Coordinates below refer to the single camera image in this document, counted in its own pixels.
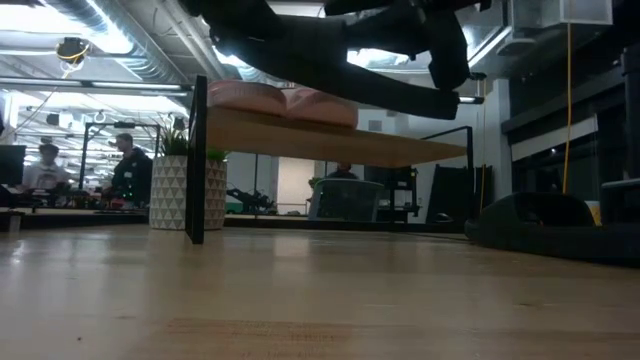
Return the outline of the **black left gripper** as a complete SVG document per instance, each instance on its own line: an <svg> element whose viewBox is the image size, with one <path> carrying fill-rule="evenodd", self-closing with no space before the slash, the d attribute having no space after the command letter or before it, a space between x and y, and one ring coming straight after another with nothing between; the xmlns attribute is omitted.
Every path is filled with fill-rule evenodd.
<svg viewBox="0 0 640 360"><path fill-rule="evenodd" d="M201 16L218 37L229 33L264 40L285 33L283 21L266 0L177 1L189 15Z"/></svg>

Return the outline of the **white ceiling box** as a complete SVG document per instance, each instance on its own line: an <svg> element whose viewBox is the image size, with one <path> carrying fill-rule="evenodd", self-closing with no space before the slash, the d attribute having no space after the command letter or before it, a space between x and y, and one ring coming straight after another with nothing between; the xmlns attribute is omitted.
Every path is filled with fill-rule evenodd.
<svg viewBox="0 0 640 360"><path fill-rule="evenodd" d="M510 0L510 10L517 28L613 24L612 0Z"/></svg>

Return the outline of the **grey blue office chair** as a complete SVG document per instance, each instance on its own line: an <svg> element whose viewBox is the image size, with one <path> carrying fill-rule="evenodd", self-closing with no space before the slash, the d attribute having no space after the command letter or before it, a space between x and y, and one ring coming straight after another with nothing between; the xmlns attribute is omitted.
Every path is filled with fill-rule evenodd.
<svg viewBox="0 0 640 360"><path fill-rule="evenodd" d="M313 188L308 219L311 221L375 222L384 186L379 183L324 178Z"/></svg>

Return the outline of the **black panel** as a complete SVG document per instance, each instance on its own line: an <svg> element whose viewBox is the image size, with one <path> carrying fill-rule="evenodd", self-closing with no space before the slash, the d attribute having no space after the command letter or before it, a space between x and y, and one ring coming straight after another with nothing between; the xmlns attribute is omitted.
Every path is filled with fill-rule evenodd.
<svg viewBox="0 0 640 360"><path fill-rule="evenodd" d="M494 202L493 167L477 167L475 171L474 188L471 188L470 172L466 167L436 166L427 207L427 224L463 225L469 218L476 218L481 207Z"/></svg>

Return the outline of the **pink slide sandal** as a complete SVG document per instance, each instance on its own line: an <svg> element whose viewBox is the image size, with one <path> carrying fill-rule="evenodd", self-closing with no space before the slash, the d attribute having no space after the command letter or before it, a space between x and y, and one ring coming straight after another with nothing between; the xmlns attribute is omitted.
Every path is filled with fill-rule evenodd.
<svg viewBox="0 0 640 360"><path fill-rule="evenodd" d="M284 93L271 85L237 80L212 82L207 87L207 105L282 116L287 110Z"/></svg>
<svg viewBox="0 0 640 360"><path fill-rule="evenodd" d="M311 88L283 91L291 119L355 129L358 108L352 102Z"/></svg>

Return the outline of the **green plant in patterned pot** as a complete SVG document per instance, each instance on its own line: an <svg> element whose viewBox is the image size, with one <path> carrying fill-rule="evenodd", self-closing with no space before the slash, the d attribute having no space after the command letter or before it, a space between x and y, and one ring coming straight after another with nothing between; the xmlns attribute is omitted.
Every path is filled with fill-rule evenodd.
<svg viewBox="0 0 640 360"><path fill-rule="evenodd" d="M188 141L184 130L167 127L161 135L160 156L153 160L149 224L154 229L184 230L186 226ZM207 151L204 229L219 230L226 214L227 156Z"/></svg>

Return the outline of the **person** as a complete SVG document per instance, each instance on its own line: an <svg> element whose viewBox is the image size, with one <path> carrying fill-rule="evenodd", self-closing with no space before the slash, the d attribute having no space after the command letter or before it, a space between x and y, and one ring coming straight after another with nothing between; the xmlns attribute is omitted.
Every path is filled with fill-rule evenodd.
<svg viewBox="0 0 640 360"><path fill-rule="evenodd" d="M52 190L60 184L67 184L69 174L55 160L59 148L53 144L39 146L40 160L24 170L22 187L25 190Z"/></svg>
<svg viewBox="0 0 640 360"><path fill-rule="evenodd" d="M109 200L123 200L125 208L144 208L150 201L153 160L134 145L129 133L116 136L116 147L122 158L103 195Z"/></svg>
<svg viewBox="0 0 640 360"><path fill-rule="evenodd" d="M341 178L358 180L358 176L351 172L350 163L338 163L336 170L327 175L327 178Z"/></svg>

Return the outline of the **black metal table frame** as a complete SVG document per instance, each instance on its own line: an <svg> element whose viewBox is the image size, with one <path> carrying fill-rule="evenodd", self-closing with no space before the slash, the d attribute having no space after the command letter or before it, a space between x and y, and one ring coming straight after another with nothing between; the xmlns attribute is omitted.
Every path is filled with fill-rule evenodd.
<svg viewBox="0 0 640 360"><path fill-rule="evenodd" d="M147 214L143 212L38 209L35 213L31 213L28 209L7 210L6 208L0 208L0 232L8 232L11 226L16 226L17 224L19 224L20 230L133 224L144 224L149 225L153 229L163 230L182 231L185 229L184 220L178 220L177 224L171 224L169 220L161 220L159 225L152 225ZM285 218L283 216L258 218L254 216L226 217L223 222L223 228L231 227L446 234L461 234L464 232L464 226L456 223L422 224L329 220L312 221L304 217Z"/></svg>

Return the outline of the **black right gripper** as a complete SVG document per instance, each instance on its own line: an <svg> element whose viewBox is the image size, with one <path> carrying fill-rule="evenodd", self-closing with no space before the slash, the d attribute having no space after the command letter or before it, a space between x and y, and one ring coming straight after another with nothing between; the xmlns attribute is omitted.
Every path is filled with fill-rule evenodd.
<svg viewBox="0 0 640 360"><path fill-rule="evenodd" d="M456 17L472 7L482 12L492 0L328 0L328 16L355 14L347 25L356 47L377 48L411 58L428 51L434 85L445 91L461 86L470 76L467 41Z"/></svg>

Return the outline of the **dark computer monitor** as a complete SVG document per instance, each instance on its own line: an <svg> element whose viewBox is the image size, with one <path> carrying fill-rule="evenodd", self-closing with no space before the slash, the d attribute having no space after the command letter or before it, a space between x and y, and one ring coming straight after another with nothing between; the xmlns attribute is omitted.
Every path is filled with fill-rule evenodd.
<svg viewBox="0 0 640 360"><path fill-rule="evenodd" d="M26 147L23 145L0 145L0 184L19 185L24 174Z"/></svg>

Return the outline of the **silver ceiling duct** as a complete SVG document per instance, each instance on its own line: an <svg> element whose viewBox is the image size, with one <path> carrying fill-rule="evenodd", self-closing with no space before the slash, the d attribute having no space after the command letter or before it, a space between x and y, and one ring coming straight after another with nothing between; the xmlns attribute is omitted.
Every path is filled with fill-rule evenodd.
<svg viewBox="0 0 640 360"><path fill-rule="evenodd" d="M82 26L83 35L144 82L185 83L187 75L131 15L125 0L42 0Z"/></svg>

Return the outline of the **black equipment rack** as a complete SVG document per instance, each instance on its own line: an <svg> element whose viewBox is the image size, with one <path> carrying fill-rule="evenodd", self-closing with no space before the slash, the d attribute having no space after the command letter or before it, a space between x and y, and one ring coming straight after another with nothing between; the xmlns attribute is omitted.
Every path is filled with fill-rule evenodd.
<svg viewBox="0 0 640 360"><path fill-rule="evenodd" d="M389 210L392 222L408 223L410 217L419 215L417 175L418 171L414 167L396 168L391 171Z"/></svg>

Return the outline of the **black slide sandal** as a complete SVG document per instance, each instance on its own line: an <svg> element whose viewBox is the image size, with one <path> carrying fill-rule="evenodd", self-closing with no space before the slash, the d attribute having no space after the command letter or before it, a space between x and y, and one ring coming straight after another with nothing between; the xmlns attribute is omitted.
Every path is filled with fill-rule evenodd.
<svg viewBox="0 0 640 360"><path fill-rule="evenodd" d="M411 85L349 63L343 24L279 17L285 25L281 37L261 40L229 33L218 37L211 29L210 37L220 52L277 78L401 113L440 120L456 117L457 92Z"/></svg>
<svg viewBox="0 0 640 360"><path fill-rule="evenodd" d="M468 220L465 235L486 248L640 268L640 224L598 226L571 195L508 195Z"/></svg>

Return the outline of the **wooden shelf black metal legs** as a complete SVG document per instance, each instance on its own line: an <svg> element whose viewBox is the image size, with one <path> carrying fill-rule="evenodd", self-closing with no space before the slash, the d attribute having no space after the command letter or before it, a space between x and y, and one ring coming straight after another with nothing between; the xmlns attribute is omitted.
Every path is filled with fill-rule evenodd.
<svg viewBox="0 0 640 360"><path fill-rule="evenodd" d="M396 135L351 130L313 122L240 110L209 107L208 81L196 78L189 116L185 232L191 243L204 243L206 155L211 147L231 152L283 156L328 162L399 168L467 157L470 176L473 163L473 130L464 147L439 143L432 136L412 139Z"/></svg>

